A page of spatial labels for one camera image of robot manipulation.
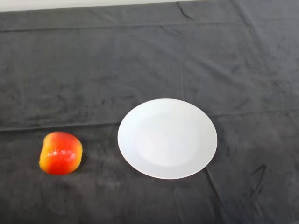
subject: red and yellow apple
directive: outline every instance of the red and yellow apple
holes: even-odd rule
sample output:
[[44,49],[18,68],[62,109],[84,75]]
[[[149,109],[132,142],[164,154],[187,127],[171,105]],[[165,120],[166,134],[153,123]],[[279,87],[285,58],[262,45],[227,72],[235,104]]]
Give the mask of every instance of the red and yellow apple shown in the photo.
[[53,132],[43,140],[39,166],[48,174],[69,174],[80,165],[82,152],[82,144],[75,136]]

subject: empty plate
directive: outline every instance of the empty plate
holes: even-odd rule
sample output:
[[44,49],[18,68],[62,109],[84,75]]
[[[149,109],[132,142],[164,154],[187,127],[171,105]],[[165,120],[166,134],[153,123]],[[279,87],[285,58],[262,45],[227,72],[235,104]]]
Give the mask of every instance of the empty plate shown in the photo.
[[176,99],[156,99],[122,120],[118,145],[127,162],[146,175],[178,179],[203,169],[213,158],[217,133],[199,108]]

